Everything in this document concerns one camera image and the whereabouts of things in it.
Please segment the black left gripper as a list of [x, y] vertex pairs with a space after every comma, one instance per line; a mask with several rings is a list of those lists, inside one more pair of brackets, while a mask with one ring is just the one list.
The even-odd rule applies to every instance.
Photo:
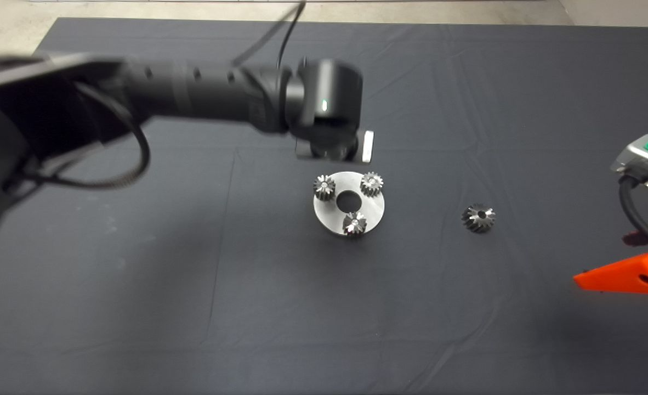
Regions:
[[295, 154], [298, 158], [370, 163], [373, 157], [374, 131], [357, 131], [352, 142], [344, 142], [329, 147], [316, 147], [304, 139], [295, 140]]

